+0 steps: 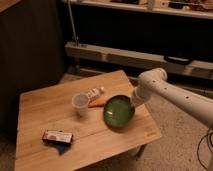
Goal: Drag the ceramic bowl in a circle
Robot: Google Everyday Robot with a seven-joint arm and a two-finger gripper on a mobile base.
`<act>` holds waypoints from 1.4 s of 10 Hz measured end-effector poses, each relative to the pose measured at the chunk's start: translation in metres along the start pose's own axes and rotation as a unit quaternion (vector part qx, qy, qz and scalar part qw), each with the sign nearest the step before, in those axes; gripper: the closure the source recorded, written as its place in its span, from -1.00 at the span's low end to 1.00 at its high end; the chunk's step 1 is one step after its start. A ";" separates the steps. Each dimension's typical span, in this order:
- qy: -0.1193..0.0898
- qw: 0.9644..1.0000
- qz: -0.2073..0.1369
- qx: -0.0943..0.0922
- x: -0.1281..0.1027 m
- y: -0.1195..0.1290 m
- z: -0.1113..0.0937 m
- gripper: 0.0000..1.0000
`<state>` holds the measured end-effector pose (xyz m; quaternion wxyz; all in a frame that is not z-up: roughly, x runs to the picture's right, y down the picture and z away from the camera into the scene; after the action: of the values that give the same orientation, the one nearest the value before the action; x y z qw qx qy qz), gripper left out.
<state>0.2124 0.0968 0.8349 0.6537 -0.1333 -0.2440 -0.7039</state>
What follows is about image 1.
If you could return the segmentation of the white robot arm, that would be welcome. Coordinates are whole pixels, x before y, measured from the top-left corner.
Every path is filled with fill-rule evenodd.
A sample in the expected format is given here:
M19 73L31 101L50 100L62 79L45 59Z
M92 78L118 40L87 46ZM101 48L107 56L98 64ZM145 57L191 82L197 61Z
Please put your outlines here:
M213 99L179 88L167 82L163 68L145 71L138 76L131 102L135 107L144 104L155 93L165 98L199 122L213 129Z

